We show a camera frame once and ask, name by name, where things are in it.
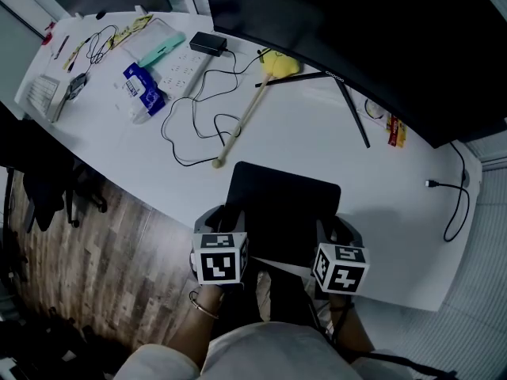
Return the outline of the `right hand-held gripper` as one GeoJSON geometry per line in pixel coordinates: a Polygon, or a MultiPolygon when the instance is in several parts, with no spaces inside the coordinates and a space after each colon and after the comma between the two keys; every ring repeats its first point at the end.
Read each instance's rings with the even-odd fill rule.
{"type": "Polygon", "coordinates": [[[370,267],[369,252],[360,233],[344,219],[334,217],[338,245],[330,244],[324,223],[316,220],[318,247],[313,273],[321,291],[329,294],[357,294],[370,267]]]}

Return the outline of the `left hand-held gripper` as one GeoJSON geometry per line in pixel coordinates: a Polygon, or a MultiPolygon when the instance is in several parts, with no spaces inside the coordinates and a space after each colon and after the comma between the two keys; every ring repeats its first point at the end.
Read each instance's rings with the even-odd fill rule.
{"type": "Polygon", "coordinates": [[[240,210],[236,231],[217,233],[223,220],[225,205],[203,213],[195,222],[193,266],[199,285],[235,285],[242,282],[248,263],[246,213],[240,210]]]}

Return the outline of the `black mouse pad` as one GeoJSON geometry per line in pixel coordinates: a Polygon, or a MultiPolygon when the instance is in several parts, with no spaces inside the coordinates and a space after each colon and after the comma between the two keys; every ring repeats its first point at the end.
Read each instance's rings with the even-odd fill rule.
{"type": "Polygon", "coordinates": [[[340,198],[336,184],[240,161],[226,205],[245,212],[252,257],[308,267],[318,246],[317,221],[329,222],[340,198]]]}

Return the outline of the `person's left forearm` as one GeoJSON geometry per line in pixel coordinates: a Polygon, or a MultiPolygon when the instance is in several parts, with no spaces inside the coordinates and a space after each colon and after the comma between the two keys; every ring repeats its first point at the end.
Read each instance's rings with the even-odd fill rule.
{"type": "Polygon", "coordinates": [[[216,285],[203,285],[191,291],[189,301],[192,308],[168,343],[169,348],[188,357],[199,370],[207,357],[222,297],[223,289],[216,285]]]}

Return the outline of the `person's right forearm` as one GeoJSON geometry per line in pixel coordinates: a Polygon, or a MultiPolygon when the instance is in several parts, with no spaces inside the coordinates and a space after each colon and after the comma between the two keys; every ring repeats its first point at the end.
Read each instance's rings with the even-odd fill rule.
{"type": "Polygon", "coordinates": [[[343,294],[329,294],[329,301],[334,343],[341,357],[353,363],[358,359],[354,352],[373,352],[375,348],[357,315],[352,298],[343,294]]]}

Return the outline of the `red and yellow packet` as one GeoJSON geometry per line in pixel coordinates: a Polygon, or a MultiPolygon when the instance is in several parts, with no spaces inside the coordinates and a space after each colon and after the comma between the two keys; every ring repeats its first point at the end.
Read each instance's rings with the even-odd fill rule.
{"type": "Polygon", "coordinates": [[[387,117],[387,132],[389,133],[388,144],[393,147],[403,148],[406,141],[406,125],[396,116],[391,114],[387,117]]]}

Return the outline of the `small round white object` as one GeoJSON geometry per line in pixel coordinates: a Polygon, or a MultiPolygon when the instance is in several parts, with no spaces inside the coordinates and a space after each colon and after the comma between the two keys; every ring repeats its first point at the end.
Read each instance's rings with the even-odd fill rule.
{"type": "Polygon", "coordinates": [[[381,107],[379,104],[376,104],[374,101],[370,99],[366,99],[364,102],[364,111],[367,116],[372,120],[381,120],[385,118],[387,111],[381,107]]]}

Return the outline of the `person's white shirt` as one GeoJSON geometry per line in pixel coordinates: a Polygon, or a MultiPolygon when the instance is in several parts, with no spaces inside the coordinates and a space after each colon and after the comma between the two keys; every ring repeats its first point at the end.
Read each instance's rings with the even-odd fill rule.
{"type": "Polygon", "coordinates": [[[347,363],[307,326],[246,325],[214,339],[203,367],[172,348],[148,344],[113,380],[413,380],[408,369],[360,358],[347,363]]]}

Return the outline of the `blue tissue packet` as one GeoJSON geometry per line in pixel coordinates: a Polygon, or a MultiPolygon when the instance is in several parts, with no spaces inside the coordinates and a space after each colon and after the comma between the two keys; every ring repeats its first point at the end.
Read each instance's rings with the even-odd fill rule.
{"type": "Polygon", "coordinates": [[[120,85],[128,103],[133,124],[143,124],[166,105],[163,92],[145,68],[132,63],[124,72],[120,85]]]}

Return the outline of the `white power strip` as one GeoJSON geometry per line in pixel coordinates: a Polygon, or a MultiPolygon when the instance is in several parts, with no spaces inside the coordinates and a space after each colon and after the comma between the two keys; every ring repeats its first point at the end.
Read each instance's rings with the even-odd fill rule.
{"type": "Polygon", "coordinates": [[[171,53],[167,62],[163,63],[162,79],[158,88],[170,101],[186,97],[210,60],[210,55],[194,51],[189,45],[181,47],[178,52],[171,53]]]}

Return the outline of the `yellow plush on wooden stick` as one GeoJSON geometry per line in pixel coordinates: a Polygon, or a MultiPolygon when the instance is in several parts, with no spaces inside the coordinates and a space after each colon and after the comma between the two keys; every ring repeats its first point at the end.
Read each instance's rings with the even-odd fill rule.
{"type": "Polygon", "coordinates": [[[236,128],[231,133],[231,136],[227,139],[223,146],[219,156],[212,160],[212,167],[219,169],[226,163],[226,158],[231,151],[232,146],[239,137],[241,130],[249,119],[250,114],[257,105],[261,95],[264,93],[265,87],[272,79],[283,79],[289,76],[295,75],[300,71],[299,62],[292,57],[282,54],[278,51],[265,49],[262,52],[262,63],[261,68],[265,72],[265,77],[258,87],[257,92],[253,95],[252,100],[246,107],[246,110],[242,114],[242,117],[238,121],[236,128]]]}

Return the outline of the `black power adapter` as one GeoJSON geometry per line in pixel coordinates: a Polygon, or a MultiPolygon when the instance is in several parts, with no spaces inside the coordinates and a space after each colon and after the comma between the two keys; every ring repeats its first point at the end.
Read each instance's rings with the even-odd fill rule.
{"type": "Polygon", "coordinates": [[[227,40],[224,37],[210,33],[197,32],[190,40],[189,46],[193,51],[220,57],[227,51],[227,40]]]}

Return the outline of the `black office chair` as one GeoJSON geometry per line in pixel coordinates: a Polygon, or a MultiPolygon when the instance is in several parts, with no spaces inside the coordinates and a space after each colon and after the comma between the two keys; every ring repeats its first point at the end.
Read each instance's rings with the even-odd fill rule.
{"type": "Polygon", "coordinates": [[[17,119],[0,102],[0,166],[23,173],[25,193],[32,205],[32,221],[41,231],[56,212],[65,210],[74,228],[73,198],[82,197],[101,213],[108,209],[98,174],[33,120],[17,119]]]}

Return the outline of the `clear case with mint edge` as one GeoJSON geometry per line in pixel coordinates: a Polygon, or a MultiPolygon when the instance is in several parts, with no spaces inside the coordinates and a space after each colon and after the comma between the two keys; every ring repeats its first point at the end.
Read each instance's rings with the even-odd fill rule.
{"type": "Polygon", "coordinates": [[[148,67],[163,55],[170,53],[185,39],[183,32],[155,18],[143,29],[130,36],[121,48],[135,60],[139,67],[148,67]]]}

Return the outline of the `white flat box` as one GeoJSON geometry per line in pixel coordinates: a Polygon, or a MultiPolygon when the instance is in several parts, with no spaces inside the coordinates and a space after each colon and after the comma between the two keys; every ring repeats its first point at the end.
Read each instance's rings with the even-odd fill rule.
{"type": "Polygon", "coordinates": [[[47,112],[47,119],[50,123],[54,123],[58,120],[69,95],[68,89],[58,89],[55,92],[47,112]]]}

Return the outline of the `black computer monitor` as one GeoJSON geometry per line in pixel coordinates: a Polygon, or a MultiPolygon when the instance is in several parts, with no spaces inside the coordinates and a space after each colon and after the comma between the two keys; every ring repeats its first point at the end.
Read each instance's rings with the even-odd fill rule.
{"type": "Polygon", "coordinates": [[[216,31],[331,73],[439,147],[507,119],[490,0],[208,0],[216,31]]]}

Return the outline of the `yellow flat packet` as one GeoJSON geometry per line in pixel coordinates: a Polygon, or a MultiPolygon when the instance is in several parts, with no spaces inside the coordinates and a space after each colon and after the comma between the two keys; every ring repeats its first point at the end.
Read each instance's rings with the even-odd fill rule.
{"type": "Polygon", "coordinates": [[[152,17],[152,14],[137,17],[130,26],[126,26],[120,31],[115,31],[113,36],[111,36],[106,43],[107,48],[113,49],[117,45],[121,44],[124,40],[126,40],[129,36],[133,35],[135,32],[144,29],[152,17]]]}

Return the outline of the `yellow narrow strip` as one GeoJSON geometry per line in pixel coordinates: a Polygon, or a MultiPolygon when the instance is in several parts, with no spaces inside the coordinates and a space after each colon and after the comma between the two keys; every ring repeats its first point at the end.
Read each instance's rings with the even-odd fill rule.
{"type": "Polygon", "coordinates": [[[67,61],[64,63],[63,65],[63,69],[66,70],[67,72],[69,72],[69,66],[74,62],[76,56],[78,55],[78,53],[80,52],[82,46],[85,44],[86,42],[85,41],[82,41],[75,49],[74,51],[71,53],[71,55],[69,56],[69,58],[67,59],[67,61]]]}

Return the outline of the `dark red flat stick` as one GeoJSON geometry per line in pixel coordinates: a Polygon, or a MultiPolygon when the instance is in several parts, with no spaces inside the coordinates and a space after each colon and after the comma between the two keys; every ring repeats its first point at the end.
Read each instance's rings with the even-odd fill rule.
{"type": "Polygon", "coordinates": [[[70,35],[65,35],[63,41],[61,42],[61,44],[58,47],[58,50],[53,55],[53,59],[54,60],[57,60],[57,58],[60,56],[60,53],[62,52],[63,48],[65,47],[65,45],[67,43],[67,41],[69,40],[69,37],[70,37],[70,35]]]}

